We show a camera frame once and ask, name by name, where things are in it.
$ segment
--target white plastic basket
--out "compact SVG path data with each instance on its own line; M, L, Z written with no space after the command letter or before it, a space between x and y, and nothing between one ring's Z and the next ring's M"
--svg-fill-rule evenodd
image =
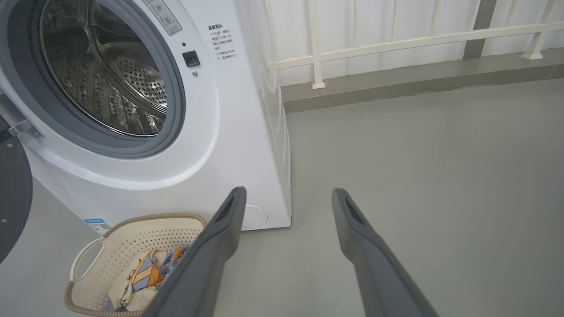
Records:
M102 311L114 279L135 255L153 249L168 252L179 243L191 245L205 226L206 221L194 214L160 214L120 222L103 237L86 245L74 259L71 280L65 290L65 305L74 312L90 316L141 316L142 311ZM82 276L76 276L82 257L99 243L102 249L92 264Z

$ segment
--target gray floor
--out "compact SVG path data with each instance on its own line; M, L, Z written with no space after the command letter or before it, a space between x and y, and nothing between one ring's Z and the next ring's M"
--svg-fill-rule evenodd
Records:
M562 315L563 87L529 82L289 115L293 226L242 234L216 316L363 316L338 248L335 187L439 315ZM70 262L96 237L36 184L28 226L0 265L5 315L73 315L61 297Z

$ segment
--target patterned fabric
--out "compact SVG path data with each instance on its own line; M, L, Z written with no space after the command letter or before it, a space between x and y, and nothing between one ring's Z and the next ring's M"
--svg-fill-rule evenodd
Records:
M168 253L151 250L137 254L108 289L104 311L145 309L187 250L186 244L179 244Z

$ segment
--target door hinge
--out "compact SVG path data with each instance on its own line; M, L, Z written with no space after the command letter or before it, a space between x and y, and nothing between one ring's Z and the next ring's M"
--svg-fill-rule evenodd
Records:
M16 124L15 126L11 126L6 130L0 131L0 144L8 141L13 137L17 137L18 135L26 131L34 138L40 138L43 136L31 123L29 123L29 121L24 120Z

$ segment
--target white washing machine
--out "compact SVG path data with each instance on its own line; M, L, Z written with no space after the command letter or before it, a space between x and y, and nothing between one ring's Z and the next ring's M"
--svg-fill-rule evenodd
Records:
M290 144L263 0L0 0L0 114L80 218L288 227Z

